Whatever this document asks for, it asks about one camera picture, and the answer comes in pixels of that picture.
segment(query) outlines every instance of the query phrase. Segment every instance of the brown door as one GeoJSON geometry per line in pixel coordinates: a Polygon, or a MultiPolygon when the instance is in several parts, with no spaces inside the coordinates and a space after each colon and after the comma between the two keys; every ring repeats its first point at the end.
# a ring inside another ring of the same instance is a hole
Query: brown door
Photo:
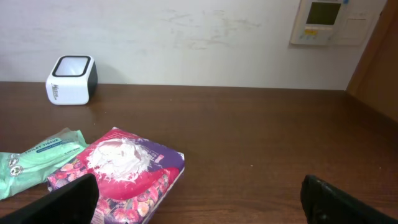
{"type": "Polygon", "coordinates": [[[347,91],[398,121],[398,1],[388,0],[347,91]]]}

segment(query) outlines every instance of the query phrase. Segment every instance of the black object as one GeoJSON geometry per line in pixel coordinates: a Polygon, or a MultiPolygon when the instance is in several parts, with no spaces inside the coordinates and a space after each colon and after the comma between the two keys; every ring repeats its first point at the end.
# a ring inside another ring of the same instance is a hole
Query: black object
{"type": "Polygon", "coordinates": [[[308,224],[398,224],[397,220],[313,175],[307,175],[303,181],[301,203],[308,224]]]}
{"type": "Polygon", "coordinates": [[[90,224],[98,201],[95,176],[86,174],[0,219],[0,224],[90,224]]]}

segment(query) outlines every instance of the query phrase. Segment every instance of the white cube device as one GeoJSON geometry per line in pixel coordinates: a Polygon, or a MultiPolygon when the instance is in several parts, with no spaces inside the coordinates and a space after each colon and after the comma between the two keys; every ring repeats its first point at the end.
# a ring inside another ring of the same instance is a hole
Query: white cube device
{"type": "Polygon", "coordinates": [[[93,96],[97,82],[93,57],[66,55],[57,60],[45,87],[55,105],[84,105],[93,96]]]}

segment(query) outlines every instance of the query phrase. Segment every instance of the thermostat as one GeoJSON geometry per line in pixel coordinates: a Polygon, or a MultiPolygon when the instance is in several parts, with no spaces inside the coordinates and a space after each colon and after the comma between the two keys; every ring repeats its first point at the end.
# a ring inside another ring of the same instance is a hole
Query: thermostat
{"type": "Polygon", "coordinates": [[[66,55],[57,60],[45,87],[55,105],[84,105],[93,96],[97,82],[93,57],[66,55]]]}
{"type": "Polygon", "coordinates": [[[348,3],[348,0],[301,0],[290,43],[330,44],[348,3]]]}

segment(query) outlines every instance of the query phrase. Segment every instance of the green lcd screen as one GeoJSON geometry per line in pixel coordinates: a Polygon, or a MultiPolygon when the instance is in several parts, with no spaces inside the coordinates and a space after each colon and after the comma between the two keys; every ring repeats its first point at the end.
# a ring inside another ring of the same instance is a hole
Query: green lcd screen
{"type": "Polygon", "coordinates": [[[334,25],[340,3],[313,2],[307,24],[334,25]]]}

